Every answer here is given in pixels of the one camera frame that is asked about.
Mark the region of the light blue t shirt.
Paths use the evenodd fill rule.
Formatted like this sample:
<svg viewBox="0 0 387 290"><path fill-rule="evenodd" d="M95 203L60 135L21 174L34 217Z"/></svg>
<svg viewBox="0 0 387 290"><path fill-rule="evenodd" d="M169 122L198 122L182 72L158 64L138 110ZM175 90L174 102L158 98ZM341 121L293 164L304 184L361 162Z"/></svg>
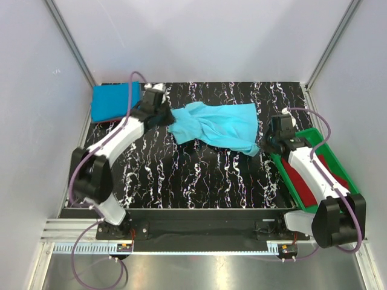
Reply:
<svg viewBox="0 0 387 290"><path fill-rule="evenodd" d="M200 140L247 156L259 152L256 143L259 123L253 103L209 106L198 101L173 109L172 115L175 121L168 131L179 145Z"/></svg>

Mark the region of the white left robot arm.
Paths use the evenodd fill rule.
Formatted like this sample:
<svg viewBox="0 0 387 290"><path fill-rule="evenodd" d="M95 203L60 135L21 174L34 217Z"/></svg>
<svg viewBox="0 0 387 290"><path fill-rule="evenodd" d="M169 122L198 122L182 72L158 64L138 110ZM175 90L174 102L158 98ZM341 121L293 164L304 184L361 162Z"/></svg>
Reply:
<svg viewBox="0 0 387 290"><path fill-rule="evenodd" d="M107 223L119 226L126 219L126 211L112 193L114 182L111 168L117 158L148 130L168 126L175 121L167 101L150 105L139 101L128 116L103 139L86 149L74 149L71 156L68 197L71 204L76 198L95 209Z"/></svg>

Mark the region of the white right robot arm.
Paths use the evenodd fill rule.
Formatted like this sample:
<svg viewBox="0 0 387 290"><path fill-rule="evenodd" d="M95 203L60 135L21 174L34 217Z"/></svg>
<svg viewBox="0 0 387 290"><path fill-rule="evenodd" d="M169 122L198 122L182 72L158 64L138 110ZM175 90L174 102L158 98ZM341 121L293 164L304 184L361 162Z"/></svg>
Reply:
<svg viewBox="0 0 387 290"><path fill-rule="evenodd" d="M316 148L306 138L297 137L293 129L277 133L268 129L261 147L285 159L318 203L315 213L286 213L287 229L313 237L321 248L336 247L356 253L365 237L365 198L352 195L341 185L317 157Z"/></svg>

